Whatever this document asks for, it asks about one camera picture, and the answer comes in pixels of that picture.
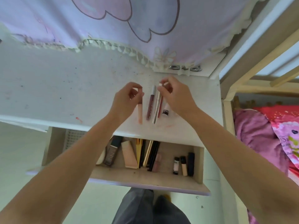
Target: gray pants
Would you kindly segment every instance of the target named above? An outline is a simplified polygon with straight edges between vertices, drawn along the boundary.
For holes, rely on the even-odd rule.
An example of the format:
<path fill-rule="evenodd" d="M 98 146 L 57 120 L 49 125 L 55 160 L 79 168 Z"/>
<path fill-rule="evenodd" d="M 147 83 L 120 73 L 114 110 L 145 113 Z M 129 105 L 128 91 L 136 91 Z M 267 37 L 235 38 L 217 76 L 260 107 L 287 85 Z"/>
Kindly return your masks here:
<path fill-rule="evenodd" d="M 131 188 L 124 196 L 112 224 L 190 224 L 186 215 L 165 197 L 153 205 L 154 192 Z"/>

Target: hand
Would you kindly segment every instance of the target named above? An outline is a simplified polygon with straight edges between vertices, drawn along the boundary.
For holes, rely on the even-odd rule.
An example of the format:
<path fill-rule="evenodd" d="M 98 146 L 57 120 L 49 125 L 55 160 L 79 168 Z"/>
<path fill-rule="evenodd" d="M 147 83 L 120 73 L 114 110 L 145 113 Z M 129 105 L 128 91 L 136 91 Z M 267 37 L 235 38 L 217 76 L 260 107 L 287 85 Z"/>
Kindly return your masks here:
<path fill-rule="evenodd" d="M 109 113 L 119 120 L 119 124 L 122 124 L 129 118 L 144 95 L 143 92 L 138 93 L 134 88 L 142 89 L 142 86 L 134 82 L 129 82 L 114 96 Z"/>
<path fill-rule="evenodd" d="M 186 119 L 190 113 L 199 109 L 196 106 L 187 85 L 181 83 L 173 76 L 164 78 L 160 81 L 162 84 L 166 82 L 168 82 L 168 84 L 159 86 L 157 89 L 174 112 L 180 115 L 183 119 Z"/>

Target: black pencil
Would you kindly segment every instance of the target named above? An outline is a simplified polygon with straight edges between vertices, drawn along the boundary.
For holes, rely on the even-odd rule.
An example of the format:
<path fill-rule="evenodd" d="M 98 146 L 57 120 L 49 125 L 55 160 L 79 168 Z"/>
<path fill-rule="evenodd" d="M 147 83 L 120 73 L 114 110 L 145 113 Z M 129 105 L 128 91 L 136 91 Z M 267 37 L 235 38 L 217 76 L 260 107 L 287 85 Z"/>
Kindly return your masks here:
<path fill-rule="evenodd" d="M 149 155 L 149 158 L 147 160 L 147 168 L 150 167 L 150 162 L 152 160 L 152 156 L 154 155 L 154 150 L 155 150 L 156 145 L 157 145 L 157 141 L 154 141 L 152 143 L 152 149 L 150 151 L 150 155 Z"/>
<path fill-rule="evenodd" d="M 152 168 L 154 167 L 154 163 L 155 163 L 155 160 L 156 160 L 156 156 L 157 156 L 157 153 L 158 153 L 159 146 L 160 146 L 160 142 L 157 142 L 152 160 L 150 162 L 150 168 L 148 169 L 148 171 L 152 171 Z"/>
<path fill-rule="evenodd" d="M 144 161 L 145 142 L 146 142 L 146 140 L 142 140 L 142 147 L 141 147 L 141 152 L 140 152 L 139 168 L 142 167 L 142 164 L 143 164 L 143 161 Z"/>

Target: desk surface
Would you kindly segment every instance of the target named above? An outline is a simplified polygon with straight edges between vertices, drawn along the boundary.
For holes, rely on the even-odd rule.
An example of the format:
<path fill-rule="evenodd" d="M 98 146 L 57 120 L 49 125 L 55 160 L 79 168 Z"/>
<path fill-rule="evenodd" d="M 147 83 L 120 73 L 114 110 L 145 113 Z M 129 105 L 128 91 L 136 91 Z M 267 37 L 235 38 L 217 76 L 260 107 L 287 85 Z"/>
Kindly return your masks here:
<path fill-rule="evenodd" d="M 88 131 L 108 113 L 114 94 L 134 81 L 145 93 L 143 124 L 138 124 L 135 109 L 114 134 L 203 146 L 193 128 L 174 112 L 160 117 L 156 125 L 145 120 L 152 86 L 166 75 L 116 50 L 87 47 L 80 53 L 62 52 L 6 39 L 0 45 L 0 119 Z M 219 81 L 176 77 L 189 86 L 196 104 L 222 124 Z"/>

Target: person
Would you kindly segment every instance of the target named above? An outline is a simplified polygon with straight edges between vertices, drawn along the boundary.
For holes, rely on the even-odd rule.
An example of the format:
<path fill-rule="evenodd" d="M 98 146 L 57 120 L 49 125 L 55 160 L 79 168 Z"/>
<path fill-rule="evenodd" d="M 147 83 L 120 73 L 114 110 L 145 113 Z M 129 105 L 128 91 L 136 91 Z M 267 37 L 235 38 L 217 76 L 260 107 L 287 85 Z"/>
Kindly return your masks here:
<path fill-rule="evenodd" d="M 246 207 L 261 224 L 298 223 L 298 186 L 265 158 L 236 139 L 195 104 L 188 86 L 175 77 L 158 90 L 187 121 Z M 130 82 L 115 94 L 109 113 L 70 149 L 33 177 L 0 212 L 0 223 L 62 223 L 82 192 L 114 131 L 133 113 L 144 93 Z M 153 192 L 132 188 L 113 220 L 118 223 L 189 223 L 166 198 L 152 207 Z"/>

